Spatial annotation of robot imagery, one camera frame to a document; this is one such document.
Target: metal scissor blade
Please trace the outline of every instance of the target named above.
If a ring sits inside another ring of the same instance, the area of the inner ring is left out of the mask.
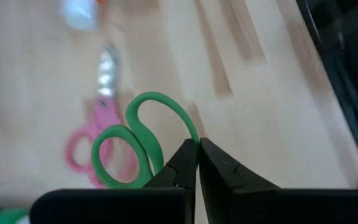
[[[115,81],[118,76],[118,49],[111,44],[106,44],[99,58],[99,94],[113,97],[116,92]]]

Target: black object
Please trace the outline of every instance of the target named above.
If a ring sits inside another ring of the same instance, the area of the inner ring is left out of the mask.
[[[358,146],[358,0],[297,0]]]
[[[210,223],[358,223],[358,190],[280,189],[206,138],[199,149],[187,139],[142,189],[47,193],[32,206],[30,222],[194,223],[198,161]]]

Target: wooden table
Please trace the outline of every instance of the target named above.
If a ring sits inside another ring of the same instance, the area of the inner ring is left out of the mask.
[[[0,0],[0,205],[91,187],[63,149],[96,95],[105,41],[122,53],[121,112],[160,91],[202,136],[281,187],[358,186],[357,146],[295,0],[112,0],[98,32],[69,29],[59,5]],[[189,137],[158,103],[140,117],[165,161]],[[197,200],[200,223],[200,185]]]

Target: green scissor handle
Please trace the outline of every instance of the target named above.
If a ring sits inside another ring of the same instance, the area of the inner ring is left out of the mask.
[[[173,99],[168,96],[157,93],[147,92],[137,96],[126,109],[126,119],[132,131],[124,125],[116,124],[105,129],[94,141],[92,145],[92,165],[94,171],[99,179],[108,188],[123,189],[123,188],[141,188],[151,178],[153,173],[150,168],[149,158],[154,167],[154,173],[158,174],[164,166],[164,158],[160,143],[154,134],[140,122],[138,111],[140,105],[147,100],[158,101],[167,107],[171,108],[177,115],[185,122],[191,138],[194,140],[196,146],[200,143],[198,139],[196,128],[187,115],[186,111]],[[130,183],[122,183],[112,178],[104,169],[100,160],[99,151],[102,142],[108,138],[117,137],[125,140],[134,150],[139,159],[139,174],[136,179]]]

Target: white object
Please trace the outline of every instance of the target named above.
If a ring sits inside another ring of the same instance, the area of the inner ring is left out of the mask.
[[[30,224],[30,217],[25,216],[21,218],[19,221],[17,221],[16,224]]]
[[[99,26],[97,0],[62,0],[62,13],[66,23],[74,29],[95,30]]]

